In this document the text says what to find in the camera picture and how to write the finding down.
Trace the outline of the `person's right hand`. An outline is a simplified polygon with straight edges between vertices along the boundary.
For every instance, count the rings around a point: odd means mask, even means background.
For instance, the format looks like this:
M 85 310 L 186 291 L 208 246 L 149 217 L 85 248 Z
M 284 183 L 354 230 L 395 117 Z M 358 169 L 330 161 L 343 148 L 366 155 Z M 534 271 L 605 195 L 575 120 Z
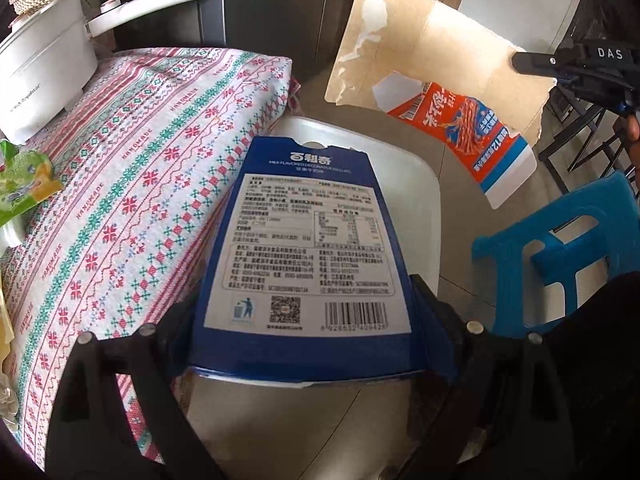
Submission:
M 627 152 L 631 165 L 636 170 L 636 177 L 639 177 L 640 129 L 636 115 L 630 114 L 626 118 L 617 118 L 616 122 L 614 122 L 614 131 L 622 135 L 623 147 Z

